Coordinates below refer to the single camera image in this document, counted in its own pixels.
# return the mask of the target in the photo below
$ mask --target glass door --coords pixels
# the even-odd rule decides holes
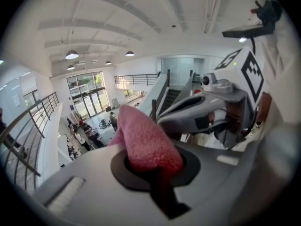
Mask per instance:
[[[87,110],[88,110],[90,116],[94,116],[96,114],[96,112],[95,112],[95,108],[92,103],[91,97],[84,96],[83,98],[84,98],[84,101],[85,101],[85,104],[86,104],[86,107],[87,107]]]
[[[91,100],[93,102],[94,108],[96,109],[96,113],[98,114],[98,113],[102,112],[103,109],[102,109],[102,106],[101,106],[101,104],[99,102],[97,93],[94,93],[94,94],[92,94],[90,96],[91,96]]]

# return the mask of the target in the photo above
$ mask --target white ceiling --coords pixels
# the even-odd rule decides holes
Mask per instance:
[[[204,34],[207,29],[210,36],[222,37],[224,30],[256,22],[250,13],[250,9],[255,8],[255,0],[215,0],[211,15],[213,2],[38,0],[38,32],[44,38],[44,47],[53,67],[67,68],[64,57],[70,49],[80,54],[77,60],[111,58],[120,51],[126,52],[131,43],[144,43],[156,36],[169,33]]]

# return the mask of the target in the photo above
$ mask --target red object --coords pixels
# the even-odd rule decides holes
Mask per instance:
[[[150,117],[129,105],[121,106],[118,131],[109,145],[119,143],[126,146],[136,172],[160,168],[163,185],[169,184],[170,178],[183,168],[182,158],[165,132]]]

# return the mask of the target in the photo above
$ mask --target staircase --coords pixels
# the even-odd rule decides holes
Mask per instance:
[[[174,100],[178,97],[179,93],[180,93],[179,90],[175,90],[175,89],[169,89],[168,90],[166,98],[163,102],[163,105],[161,107],[161,110],[160,110],[159,114],[164,112],[166,109],[168,109],[172,105]]]

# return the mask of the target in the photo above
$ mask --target black cable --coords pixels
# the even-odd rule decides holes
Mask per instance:
[[[251,40],[251,42],[252,42],[253,53],[254,53],[254,55],[256,55],[255,40],[254,40],[254,38],[250,38],[250,40]]]

